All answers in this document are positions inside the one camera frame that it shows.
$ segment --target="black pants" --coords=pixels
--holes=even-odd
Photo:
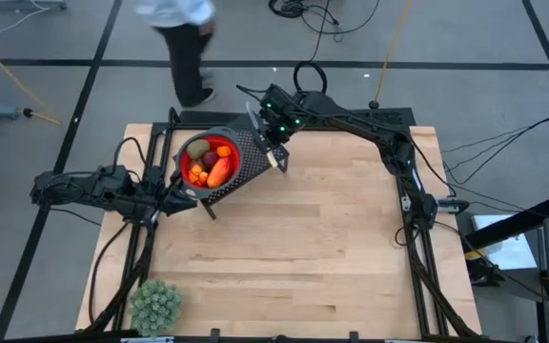
[[[204,100],[200,56],[209,44],[211,35],[200,35],[198,26],[191,24],[155,29],[164,36],[169,47],[173,83],[179,103],[183,107],[197,105]]]

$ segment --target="concrete floor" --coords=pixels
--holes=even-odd
[[[234,89],[237,83],[261,88],[274,82],[291,90],[292,70],[281,66],[309,58],[316,35],[299,19],[271,14],[265,0],[215,3],[217,35],[206,53],[206,65],[228,67],[212,68],[218,97],[203,109],[242,111],[246,97]],[[59,128],[37,119],[0,121],[0,311],[37,213],[28,197],[31,180],[54,165],[114,0],[68,0],[68,4],[67,11],[39,14],[0,36],[0,57],[25,65],[10,69],[63,122]],[[362,22],[373,4],[373,0],[337,0],[331,7],[348,29]],[[549,0],[533,0],[532,4],[549,39]],[[316,60],[383,61],[403,6],[401,0],[382,0],[375,18],[362,30],[346,35],[341,43],[324,37]],[[22,15],[0,10],[0,28]],[[316,16],[312,19],[315,26],[320,24]],[[133,14],[132,1],[122,3],[104,58],[110,65],[118,60],[167,59],[161,38]],[[79,61],[74,67],[28,67],[22,59]],[[255,60],[270,67],[247,68]],[[449,70],[445,65],[437,69],[435,65],[422,65],[422,69],[393,66],[380,97],[382,106],[412,107],[419,125],[437,128],[443,149],[549,115],[549,61],[520,0],[416,1],[392,60],[540,66],[537,71],[522,65],[508,71],[479,66],[469,68],[473,71],[454,65]],[[329,94],[341,106],[362,108],[374,96],[380,69],[363,68],[368,64],[352,66],[326,69]],[[318,85],[309,71],[301,77],[305,89]],[[36,108],[1,71],[0,104]],[[178,102],[168,69],[101,67],[66,171],[92,170],[110,163],[127,123],[164,121],[169,106],[178,107]],[[444,157],[456,163],[477,151]],[[466,175],[475,167],[466,166],[458,174]],[[549,198],[549,125],[527,133],[466,186],[519,206]],[[470,193],[459,195],[496,205]],[[95,220],[102,215],[89,208],[69,209]],[[495,212],[481,206],[471,210]],[[49,215],[6,338],[74,329],[96,237],[97,228],[90,224],[64,213]],[[496,290],[476,290],[476,298],[484,333],[519,340],[537,332],[533,303]]]

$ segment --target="white shirt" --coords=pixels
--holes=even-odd
[[[136,0],[135,10],[151,26],[203,25],[215,15],[211,0]]]

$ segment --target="green succulent plant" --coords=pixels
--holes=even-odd
[[[181,315],[181,294],[162,280],[148,280],[131,295],[132,327],[145,337],[172,330]]]

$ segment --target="light wood surface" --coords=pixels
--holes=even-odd
[[[150,130],[130,124],[125,136],[146,150]],[[172,156],[196,133],[175,131]],[[443,175],[435,129],[413,127],[412,134]],[[160,216],[150,278],[184,295],[172,334],[208,335],[219,328],[224,336],[345,338],[358,331],[363,338],[419,338],[407,253],[393,238],[401,226],[396,183],[377,148],[345,132],[301,132],[286,147],[288,172],[267,171],[222,200],[213,207],[215,221],[201,206]],[[120,163],[142,172],[134,145],[124,147]],[[420,157],[417,163],[428,192],[446,195]],[[437,220],[456,225],[449,214]],[[105,214],[95,256],[121,225],[117,213]],[[130,232],[101,262],[97,312],[119,287]],[[443,293],[480,332],[458,236],[438,225],[431,236]],[[89,325],[89,285],[77,328]]]

